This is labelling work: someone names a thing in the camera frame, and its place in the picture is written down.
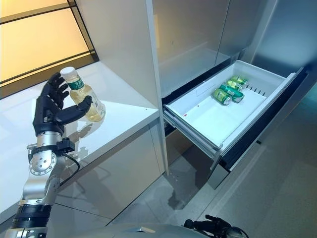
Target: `black cable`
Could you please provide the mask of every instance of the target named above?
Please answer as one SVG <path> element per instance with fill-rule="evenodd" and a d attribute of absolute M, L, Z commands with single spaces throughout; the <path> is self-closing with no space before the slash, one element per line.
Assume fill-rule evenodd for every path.
<path fill-rule="evenodd" d="M 70 160 L 72 160 L 72 161 L 77 165 L 77 169 L 76 169 L 76 171 L 75 171 L 71 176 L 69 176 L 67 179 L 65 179 L 63 182 L 61 182 L 59 186 L 62 186 L 62 185 L 65 184 L 67 181 L 69 181 L 72 177 L 74 177 L 74 175 L 75 175 L 75 174 L 79 171 L 79 169 L 80 169 L 79 163 L 78 163 L 74 158 L 72 158 L 71 156 L 67 155 L 66 153 L 63 153 L 63 156 L 65 156 L 65 157 L 69 158 Z"/>
<path fill-rule="evenodd" d="M 232 230 L 232 229 L 239 230 L 240 232 L 242 232 L 243 234 L 245 234 L 246 238 L 249 238 L 248 234 L 247 234 L 244 230 L 242 230 L 241 228 L 239 228 L 239 227 L 229 227 L 229 228 L 227 229 L 227 231 L 226 231 L 226 234 L 228 234 L 228 231 L 229 231 L 229 230 Z"/>

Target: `white bottle cap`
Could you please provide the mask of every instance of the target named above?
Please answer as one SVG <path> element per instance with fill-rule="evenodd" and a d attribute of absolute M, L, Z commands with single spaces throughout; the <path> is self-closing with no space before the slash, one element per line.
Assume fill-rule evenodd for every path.
<path fill-rule="evenodd" d="M 64 78 L 64 79 L 72 79 L 74 77 L 77 77 L 77 71 L 75 70 L 74 67 L 66 67 L 66 68 L 63 68 L 61 71 L 60 71 L 60 74 L 61 76 Z"/>

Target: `white countertop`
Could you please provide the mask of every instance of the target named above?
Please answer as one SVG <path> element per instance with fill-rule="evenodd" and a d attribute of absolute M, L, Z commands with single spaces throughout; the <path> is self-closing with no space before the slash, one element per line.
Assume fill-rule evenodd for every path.
<path fill-rule="evenodd" d="M 102 122 L 82 118 L 66 126 L 75 142 L 81 166 L 94 161 L 115 145 L 159 117 L 158 109 L 101 62 L 78 70 L 106 106 Z M 45 83 L 0 100 L 0 223 L 15 213 L 28 177 L 28 144 L 36 142 L 32 126 L 36 98 Z M 70 97 L 64 107 L 73 105 Z"/>

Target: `white drawer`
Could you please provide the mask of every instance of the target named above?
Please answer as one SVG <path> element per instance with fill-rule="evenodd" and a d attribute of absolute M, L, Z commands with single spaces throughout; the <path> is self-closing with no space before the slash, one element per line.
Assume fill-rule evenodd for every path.
<path fill-rule="evenodd" d="M 248 79 L 244 99 L 222 106 L 213 91 L 233 75 Z M 164 106 L 164 118 L 226 169 L 265 129 L 306 77 L 303 68 L 287 78 L 237 60 Z"/>

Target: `green can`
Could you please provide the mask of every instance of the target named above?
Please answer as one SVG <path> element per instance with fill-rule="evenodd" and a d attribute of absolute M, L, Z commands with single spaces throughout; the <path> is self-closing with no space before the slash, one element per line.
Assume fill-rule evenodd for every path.
<path fill-rule="evenodd" d="M 232 101 L 231 96 L 220 88 L 214 91 L 213 98 L 223 105 L 228 105 Z"/>
<path fill-rule="evenodd" d="M 247 79 L 243 79 L 243 78 L 241 78 L 241 77 L 238 76 L 238 75 L 232 76 L 232 77 L 230 78 L 230 80 L 235 81 L 235 82 L 237 82 L 237 83 L 240 83 L 240 84 L 242 84 L 242 85 L 246 85 L 247 82 L 248 82 Z"/>
<path fill-rule="evenodd" d="M 222 84 L 219 88 L 222 89 L 227 94 L 229 94 L 232 97 L 233 102 L 239 103 L 244 98 L 243 93 L 229 87 L 228 85 Z"/>
<path fill-rule="evenodd" d="M 235 89 L 235 90 L 238 90 L 238 91 L 240 91 L 240 90 L 242 90 L 242 89 L 245 88 L 242 84 L 237 83 L 236 81 L 233 81 L 233 80 L 231 80 L 231 79 L 229 79 L 229 80 L 226 82 L 226 85 L 228 85 L 229 87 L 231 87 L 231 88 L 233 88 L 233 89 Z"/>

